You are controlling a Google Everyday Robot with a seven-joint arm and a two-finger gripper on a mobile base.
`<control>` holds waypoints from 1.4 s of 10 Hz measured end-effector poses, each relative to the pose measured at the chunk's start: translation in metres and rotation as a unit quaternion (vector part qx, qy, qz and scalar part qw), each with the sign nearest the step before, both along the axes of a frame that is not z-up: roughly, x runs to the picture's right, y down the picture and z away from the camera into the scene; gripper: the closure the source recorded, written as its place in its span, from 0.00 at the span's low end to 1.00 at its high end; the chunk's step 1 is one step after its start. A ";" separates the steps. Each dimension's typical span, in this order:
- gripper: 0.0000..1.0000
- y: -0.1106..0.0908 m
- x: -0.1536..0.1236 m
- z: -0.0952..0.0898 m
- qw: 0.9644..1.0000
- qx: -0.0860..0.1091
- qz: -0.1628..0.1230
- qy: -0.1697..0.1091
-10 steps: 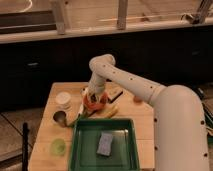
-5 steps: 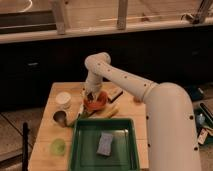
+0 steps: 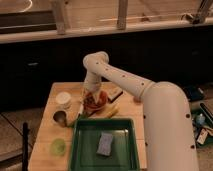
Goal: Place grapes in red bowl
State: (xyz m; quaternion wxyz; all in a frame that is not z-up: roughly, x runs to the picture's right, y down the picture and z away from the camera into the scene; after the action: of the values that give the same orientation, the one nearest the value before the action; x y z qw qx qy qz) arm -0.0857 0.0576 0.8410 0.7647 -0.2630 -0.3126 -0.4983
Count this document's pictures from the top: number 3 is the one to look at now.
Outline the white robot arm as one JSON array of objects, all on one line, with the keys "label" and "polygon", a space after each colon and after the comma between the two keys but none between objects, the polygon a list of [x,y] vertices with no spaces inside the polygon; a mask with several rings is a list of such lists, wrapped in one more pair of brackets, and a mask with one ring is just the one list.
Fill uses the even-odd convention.
[{"label": "white robot arm", "polygon": [[179,86],[113,67],[104,51],[86,55],[83,65],[86,90],[98,91],[106,78],[143,103],[147,171],[199,171],[190,106]]}]

